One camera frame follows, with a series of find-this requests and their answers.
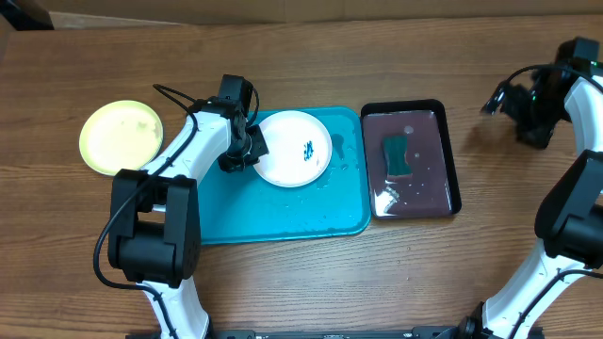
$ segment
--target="yellow plate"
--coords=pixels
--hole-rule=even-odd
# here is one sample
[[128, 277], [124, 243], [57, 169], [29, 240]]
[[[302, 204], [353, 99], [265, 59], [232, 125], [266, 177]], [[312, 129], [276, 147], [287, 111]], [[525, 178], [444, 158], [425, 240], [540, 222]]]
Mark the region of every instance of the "yellow plate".
[[79, 135], [79, 152], [93, 170], [115, 175], [138, 170], [161, 148], [163, 125], [147, 105], [122, 100], [99, 108]]

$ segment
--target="plate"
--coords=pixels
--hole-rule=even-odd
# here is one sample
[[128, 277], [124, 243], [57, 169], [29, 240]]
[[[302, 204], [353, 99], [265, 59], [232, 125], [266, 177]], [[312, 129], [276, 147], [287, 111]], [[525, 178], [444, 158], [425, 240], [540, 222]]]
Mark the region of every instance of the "plate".
[[331, 161], [333, 144], [327, 128], [315, 117], [300, 111], [275, 113], [260, 129], [269, 153], [253, 167], [271, 184], [304, 186], [315, 181]]
[[104, 105], [84, 124], [79, 151], [93, 170], [115, 175], [121, 169], [138, 170], [159, 152], [163, 125], [147, 105], [122, 100]]

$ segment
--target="sponge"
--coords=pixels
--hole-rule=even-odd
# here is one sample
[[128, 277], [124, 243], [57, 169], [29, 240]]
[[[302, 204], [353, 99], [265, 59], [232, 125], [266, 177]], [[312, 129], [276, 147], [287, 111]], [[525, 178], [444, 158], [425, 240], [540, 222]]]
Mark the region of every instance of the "sponge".
[[383, 139], [383, 154], [388, 179], [396, 179], [396, 177], [413, 173], [411, 167], [406, 163], [407, 143], [406, 136], [392, 136]]

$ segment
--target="blue tray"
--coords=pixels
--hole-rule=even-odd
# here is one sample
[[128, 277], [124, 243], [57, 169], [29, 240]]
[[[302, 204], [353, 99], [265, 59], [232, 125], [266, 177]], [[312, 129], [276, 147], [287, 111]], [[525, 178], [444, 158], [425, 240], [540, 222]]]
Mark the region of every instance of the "blue tray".
[[[311, 184], [282, 188], [254, 169], [228, 174], [214, 163], [199, 184], [203, 244], [350, 235], [367, 227], [367, 164], [358, 116], [341, 106], [296, 110], [317, 117], [329, 131], [329, 167]], [[276, 112], [259, 112], [257, 123]]]

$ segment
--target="wooden tabletop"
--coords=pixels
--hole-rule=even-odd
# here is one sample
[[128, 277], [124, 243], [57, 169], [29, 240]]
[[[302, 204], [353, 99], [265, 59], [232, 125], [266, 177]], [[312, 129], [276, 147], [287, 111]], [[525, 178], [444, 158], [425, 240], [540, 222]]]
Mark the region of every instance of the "wooden tabletop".
[[[514, 141], [479, 111], [514, 70], [552, 61], [603, 17], [178, 26], [18, 32], [0, 65], [0, 336], [123, 338], [157, 329], [140, 292], [92, 272], [111, 178], [89, 169], [79, 132], [98, 107], [153, 107], [166, 140], [183, 112], [153, 90], [217, 94], [253, 81], [263, 109], [435, 98], [444, 103], [463, 197], [455, 218], [372, 221], [362, 234], [202, 249], [195, 272], [218, 329], [393, 330], [456, 325], [529, 253], [546, 193], [575, 159], [571, 126], [550, 146]], [[103, 270], [123, 281], [103, 254]], [[582, 279], [539, 322], [548, 338], [600, 337], [603, 284]]]

